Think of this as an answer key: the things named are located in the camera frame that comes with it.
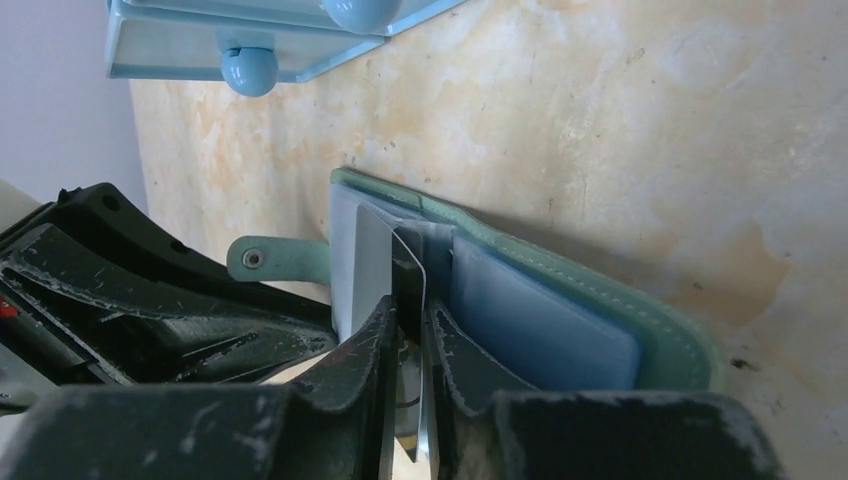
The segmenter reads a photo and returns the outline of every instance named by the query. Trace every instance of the blue knob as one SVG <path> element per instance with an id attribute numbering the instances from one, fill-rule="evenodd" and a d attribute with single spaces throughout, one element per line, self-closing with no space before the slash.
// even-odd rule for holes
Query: blue knob
<path id="1" fill-rule="evenodd" d="M 246 97 L 261 97 L 277 84 L 280 66 L 271 50 L 264 48 L 234 48 L 224 52 L 221 73 L 236 93 Z"/>
<path id="2" fill-rule="evenodd" d="M 334 22 L 348 32 L 376 33 L 397 16 L 401 0 L 321 0 Z"/>

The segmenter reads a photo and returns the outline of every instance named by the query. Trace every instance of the light blue cabinet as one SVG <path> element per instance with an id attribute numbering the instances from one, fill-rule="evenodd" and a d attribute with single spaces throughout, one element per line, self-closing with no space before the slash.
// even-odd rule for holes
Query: light blue cabinet
<path id="1" fill-rule="evenodd" d="M 111 78 L 305 82 L 463 0 L 110 0 Z M 364 31 L 376 32 L 365 34 Z"/>

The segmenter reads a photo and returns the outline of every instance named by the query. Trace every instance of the red light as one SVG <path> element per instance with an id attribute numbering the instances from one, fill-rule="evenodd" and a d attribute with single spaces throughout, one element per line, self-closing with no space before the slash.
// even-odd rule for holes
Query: red light
<path id="1" fill-rule="evenodd" d="M 18 311 L 15 307 L 9 305 L 5 298 L 0 297 L 0 318 L 12 318 L 17 316 Z"/>

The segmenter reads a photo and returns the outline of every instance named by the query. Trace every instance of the beige marble tabletop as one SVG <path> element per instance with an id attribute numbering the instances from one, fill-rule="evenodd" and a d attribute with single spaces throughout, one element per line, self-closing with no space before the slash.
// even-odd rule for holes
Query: beige marble tabletop
<path id="1" fill-rule="evenodd" d="M 136 81 L 151 215 L 223 260 L 324 238 L 340 165 L 464 205 L 702 321 L 790 475 L 844 478 L 842 4 L 469 0 L 264 98 Z"/>

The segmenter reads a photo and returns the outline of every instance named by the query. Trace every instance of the marble surface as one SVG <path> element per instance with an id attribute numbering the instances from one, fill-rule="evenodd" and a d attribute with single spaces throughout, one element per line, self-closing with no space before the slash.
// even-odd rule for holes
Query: marble surface
<path id="1" fill-rule="evenodd" d="M 456 202 L 702 321 L 790 475 L 844 478 L 842 5 L 469 0 L 264 98 L 136 81 L 149 208 L 223 260 L 325 238 L 340 165 Z"/>

